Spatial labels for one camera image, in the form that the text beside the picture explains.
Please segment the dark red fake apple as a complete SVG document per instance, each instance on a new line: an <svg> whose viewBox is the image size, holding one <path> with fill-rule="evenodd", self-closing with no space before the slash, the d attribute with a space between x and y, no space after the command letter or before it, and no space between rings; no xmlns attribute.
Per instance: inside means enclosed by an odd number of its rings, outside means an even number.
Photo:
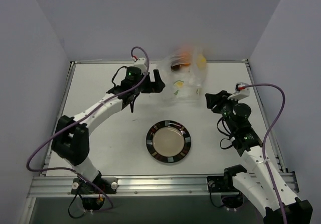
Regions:
<svg viewBox="0 0 321 224"><path fill-rule="evenodd" d="M182 63L172 63L171 64L171 71L179 71L181 67L184 67Z"/></svg>

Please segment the clear printed plastic bag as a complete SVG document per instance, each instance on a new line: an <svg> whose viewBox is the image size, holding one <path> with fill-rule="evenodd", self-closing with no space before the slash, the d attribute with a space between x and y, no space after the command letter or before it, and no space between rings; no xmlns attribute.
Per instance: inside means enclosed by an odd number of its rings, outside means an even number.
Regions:
<svg viewBox="0 0 321 224"><path fill-rule="evenodd" d="M156 64L156 69L159 70L166 85L161 93L164 101L188 102L197 101L200 98L208 68L206 67L205 70L197 68L196 59L199 54L203 55L203 49L196 46L192 48L194 53L191 65L181 67L179 71L171 71L171 64L178 63L178 49Z"/></svg>

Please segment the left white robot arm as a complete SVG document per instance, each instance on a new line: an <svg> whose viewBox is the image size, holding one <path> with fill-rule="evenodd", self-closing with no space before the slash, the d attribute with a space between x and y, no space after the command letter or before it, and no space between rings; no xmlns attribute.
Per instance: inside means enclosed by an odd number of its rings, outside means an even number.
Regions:
<svg viewBox="0 0 321 224"><path fill-rule="evenodd" d="M162 92L165 83L157 69L153 74L154 81L151 81L149 73L143 73L138 67L127 67L121 84L107 91L100 101L75 116L60 117L51 149L84 179L83 188L89 193L97 193L101 188L101 173L89 158L90 135L113 114L127 106L134 109L134 102L140 94Z"/></svg>

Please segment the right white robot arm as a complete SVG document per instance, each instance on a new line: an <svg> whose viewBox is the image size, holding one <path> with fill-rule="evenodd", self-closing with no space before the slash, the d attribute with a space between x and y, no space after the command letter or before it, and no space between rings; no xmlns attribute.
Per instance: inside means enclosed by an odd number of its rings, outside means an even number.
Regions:
<svg viewBox="0 0 321 224"><path fill-rule="evenodd" d="M256 207L264 223L310 223L313 208L301 200L270 163L263 142L249 121L251 108L239 102L239 93L205 95L207 108L220 114L230 130L230 141L245 162L224 170L223 185L237 189Z"/></svg>

